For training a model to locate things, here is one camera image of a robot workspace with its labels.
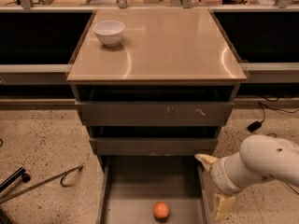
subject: concrete floor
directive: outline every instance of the concrete floor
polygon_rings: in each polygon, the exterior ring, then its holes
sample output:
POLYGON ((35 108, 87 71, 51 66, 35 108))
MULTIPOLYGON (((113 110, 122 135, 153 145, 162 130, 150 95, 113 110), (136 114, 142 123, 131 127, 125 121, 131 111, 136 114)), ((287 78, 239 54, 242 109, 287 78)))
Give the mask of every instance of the concrete floor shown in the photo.
MULTIPOLYGON (((294 110, 299 108, 299 103, 295 101, 289 107, 281 107, 294 110)), ((265 114, 263 127, 256 133, 275 133, 299 144, 299 112, 287 114, 265 109, 265 114)), ((221 130, 214 156, 224 157, 237 152, 242 140, 250 135, 246 127, 262 118, 263 112, 256 102, 249 106, 237 105, 221 130)), ((12 223, 96 222, 103 173, 72 105, 2 104, 0 138, 3 140, 0 146, 0 182, 20 167, 24 167, 32 177, 26 184, 16 181, 1 193, 0 198, 84 165, 81 172, 74 172, 65 180, 65 184, 73 185, 71 187, 63 188, 57 179, 0 204, 0 209, 12 223)), ((204 172, 204 181, 210 222, 213 223, 215 187, 207 172, 204 172)), ((298 206, 299 196, 280 181, 253 185, 237 196, 235 206, 221 223, 296 224, 299 223, 298 206)))

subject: brown countertop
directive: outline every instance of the brown countertop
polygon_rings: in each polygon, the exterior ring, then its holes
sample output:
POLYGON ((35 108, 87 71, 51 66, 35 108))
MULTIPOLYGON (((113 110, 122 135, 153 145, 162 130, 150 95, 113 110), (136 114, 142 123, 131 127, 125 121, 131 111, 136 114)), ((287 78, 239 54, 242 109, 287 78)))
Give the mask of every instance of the brown countertop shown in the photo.
POLYGON ((246 81, 207 8, 101 8, 70 68, 70 83, 246 81), (107 48, 93 26, 117 20, 122 42, 107 48))

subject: orange ball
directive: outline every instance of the orange ball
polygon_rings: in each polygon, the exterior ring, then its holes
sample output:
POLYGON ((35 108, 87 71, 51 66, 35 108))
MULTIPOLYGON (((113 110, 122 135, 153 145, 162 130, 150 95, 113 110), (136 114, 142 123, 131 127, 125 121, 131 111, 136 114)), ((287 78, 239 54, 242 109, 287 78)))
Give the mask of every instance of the orange ball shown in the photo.
POLYGON ((159 220, 168 218, 169 208, 167 204, 164 202, 157 202, 153 207, 153 215, 159 220))

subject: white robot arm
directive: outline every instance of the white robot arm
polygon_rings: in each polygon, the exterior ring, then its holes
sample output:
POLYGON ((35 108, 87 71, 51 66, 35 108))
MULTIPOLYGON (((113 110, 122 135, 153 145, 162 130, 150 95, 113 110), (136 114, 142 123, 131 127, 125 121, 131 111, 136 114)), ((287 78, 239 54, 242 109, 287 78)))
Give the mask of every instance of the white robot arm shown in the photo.
POLYGON ((242 142, 239 152, 229 157, 196 154, 195 158, 211 171, 223 200, 252 184, 274 179, 299 187, 299 146, 289 140, 252 135, 242 142))

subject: white bowl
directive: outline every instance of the white bowl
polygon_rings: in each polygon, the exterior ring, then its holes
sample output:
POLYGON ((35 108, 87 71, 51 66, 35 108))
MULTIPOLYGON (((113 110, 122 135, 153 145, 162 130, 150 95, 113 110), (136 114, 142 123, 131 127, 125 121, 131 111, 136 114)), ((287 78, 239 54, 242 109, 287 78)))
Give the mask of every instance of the white bowl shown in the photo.
POLYGON ((114 47, 122 40, 124 29, 120 21, 102 21, 94 25, 93 32, 104 45, 114 47))

